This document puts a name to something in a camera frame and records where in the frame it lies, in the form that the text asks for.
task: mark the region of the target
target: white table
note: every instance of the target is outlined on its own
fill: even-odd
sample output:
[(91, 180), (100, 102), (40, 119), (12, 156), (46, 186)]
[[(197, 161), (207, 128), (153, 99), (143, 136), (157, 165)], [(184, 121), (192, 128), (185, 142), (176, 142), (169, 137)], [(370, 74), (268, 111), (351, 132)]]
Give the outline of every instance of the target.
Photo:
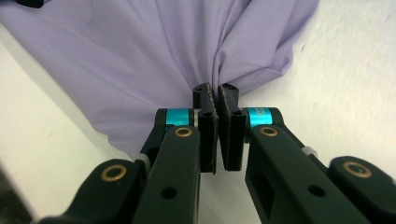
[[(323, 0), (289, 72), (240, 105), (278, 107), (326, 165), (352, 155), (396, 177), (395, 11), (390, 0)], [(0, 165), (35, 220), (61, 214), (97, 164), (129, 159), (2, 25), (0, 105)], [(218, 163), (216, 175), (202, 175), (200, 223), (259, 223), (244, 172)]]

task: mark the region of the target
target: screw hole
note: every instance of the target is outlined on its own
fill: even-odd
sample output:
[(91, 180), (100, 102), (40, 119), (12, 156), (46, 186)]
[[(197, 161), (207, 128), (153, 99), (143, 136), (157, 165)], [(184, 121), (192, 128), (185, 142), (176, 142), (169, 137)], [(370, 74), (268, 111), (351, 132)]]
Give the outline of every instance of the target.
[(323, 197), (326, 195), (326, 192), (322, 188), (315, 186), (315, 185), (309, 186), (308, 190), (311, 194), (313, 194), (317, 197)]
[(173, 199), (176, 197), (176, 195), (177, 191), (173, 187), (167, 187), (161, 191), (161, 196), (165, 199)]
[(121, 164), (108, 166), (102, 172), (102, 179), (107, 182), (112, 182), (123, 178), (126, 174), (126, 167)]

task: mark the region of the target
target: black hole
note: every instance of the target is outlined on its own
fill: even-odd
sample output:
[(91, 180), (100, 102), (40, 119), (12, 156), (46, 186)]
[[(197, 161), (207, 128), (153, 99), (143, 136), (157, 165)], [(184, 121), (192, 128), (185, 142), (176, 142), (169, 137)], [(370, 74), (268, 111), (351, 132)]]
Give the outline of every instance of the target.
[(366, 170), (364, 170), (363, 168), (361, 168), (361, 166), (356, 165), (356, 164), (351, 164), (349, 165), (349, 169), (351, 169), (352, 171), (354, 171), (357, 174), (366, 174)]
[(311, 185), (308, 187), (309, 192), (311, 192), (311, 194), (317, 196), (317, 197), (323, 197), (324, 195), (326, 195), (326, 192), (324, 192), (324, 190), (318, 186), (315, 185)]
[(275, 133), (274, 129), (265, 129), (264, 130), (265, 133)]
[(178, 132), (178, 134), (186, 134), (186, 133), (189, 132), (189, 130), (187, 130), (187, 129), (179, 129), (177, 132)]
[(173, 187), (167, 187), (161, 191), (161, 196), (163, 196), (163, 198), (165, 199), (173, 199), (176, 197), (176, 195), (177, 195), (176, 189)]
[(242, 115), (242, 111), (241, 110), (235, 110), (233, 111), (234, 115)]
[(113, 168), (113, 169), (109, 170), (109, 171), (106, 173), (106, 175), (107, 175), (108, 177), (114, 177), (114, 176), (119, 175), (120, 173), (121, 173), (121, 169), (119, 169), (119, 168)]
[(205, 117), (210, 117), (210, 116), (212, 116), (212, 112), (205, 112), (205, 113), (204, 113), (204, 116), (205, 116)]

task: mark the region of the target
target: purple fabric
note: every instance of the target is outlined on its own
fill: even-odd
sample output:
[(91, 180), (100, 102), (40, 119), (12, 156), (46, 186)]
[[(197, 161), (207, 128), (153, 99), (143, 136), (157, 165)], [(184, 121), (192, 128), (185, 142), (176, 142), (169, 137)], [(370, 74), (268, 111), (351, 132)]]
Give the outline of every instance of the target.
[(134, 156), (160, 107), (191, 107), (191, 88), (242, 93), (281, 77), (318, 0), (56, 0), (0, 3), (0, 21), (92, 126)]

